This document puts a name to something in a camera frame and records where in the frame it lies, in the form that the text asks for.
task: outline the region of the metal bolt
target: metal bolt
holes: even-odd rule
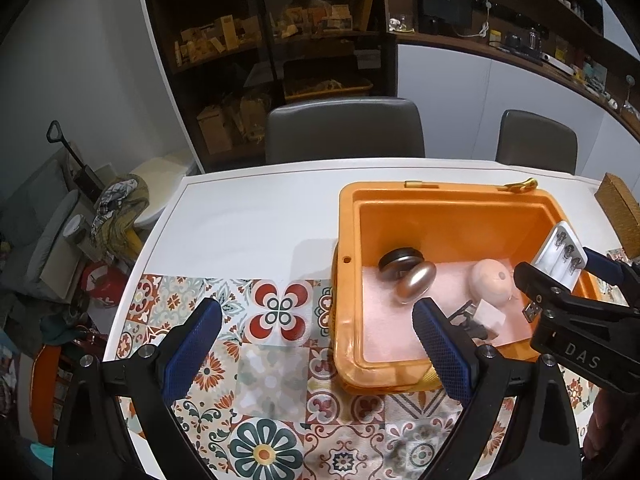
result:
[[[88,366],[91,366],[93,362],[94,362],[94,356],[89,354],[83,355],[80,358],[80,366],[82,368],[87,368]]]
[[[143,359],[146,359],[148,357],[151,357],[154,352],[156,351],[156,346],[155,345],[142,345],[139,349],[138,349],[138,355],[140,357],[142,357]]]
[[[543,354],[542,362],[549,367],[556,366],[556,358],[553,357],[551,354]]]
[[[495,355],[497,354],[496,349],[492,345],[479,346],[478,350],[480,352],[480,355],[483,355],[484,357],[487,357],[489,359],[495,357]]]

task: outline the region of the black shovel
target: black shovel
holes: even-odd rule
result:
[[[54,128],[57,130],[57,134],[55,136],[52,135]],[[80,160],[80,157],[76,155],[76,152],[71,149],[71,146],[68,142],[66,142],[65,136],[62,134],[62,128],[60,128],[60,123],[58,121],[51,121],[49,129],[47,130],[47,140],[51,144],[62,142],[62,145],[76,160],[76,162],[80,166],[80,171],[78,171],[74,175],[74,183],[76,184],[76,186],[78,186],[78,189],[85,195],[87,195],[89,197],[89,200],[91,200],[91,202],[95,204],[100,198],[100,194],[104,189],[104,184],[94,173],[94,171],[89,168],[89,166],[86,165],[82,160]]]

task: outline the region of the blue gripper pad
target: blue gripper pad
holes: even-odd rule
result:
[[[170,406],[183,399],[200,370],[200,365],[211,350],[222,328],[220,304],[205,298],[187,318],[172,328],[159,344],[161,356],[167,355],[162,380],[162,400]]]
[[[415,333],[447,395],[466,407],[478,382],[475,343],[464,329],[447,320],[431,298],[415,303],[412,317]]]
[[[622,285],[625,275],[622,273],[619,262],[609,260],[603,254],[597,253],[588,247],[583,247],[583,249],[587,255],[584,270],[604,280],[609,285]]]

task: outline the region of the gray dining chair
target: gray dining chair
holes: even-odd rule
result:
[[[577,159],[578,139],[571,128],[523,110],[502,115],[497,162],[575,174]]]
[[[411,101],[324,99],[276,108],[267,117],[267,164],[379,156],[424,157],[420,114]]]

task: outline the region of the brass latch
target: brass latch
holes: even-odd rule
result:
[[[439,184],[433,182],[423,182],[421,180],[405,180],[404,187],[408,189],[438,189]]]
[[[535,178],[529,178],[524,182],[515,182],[514,184],[505,184],[502,186],[505,191],[512,193],[526,193],[538,188],[538,181]]]

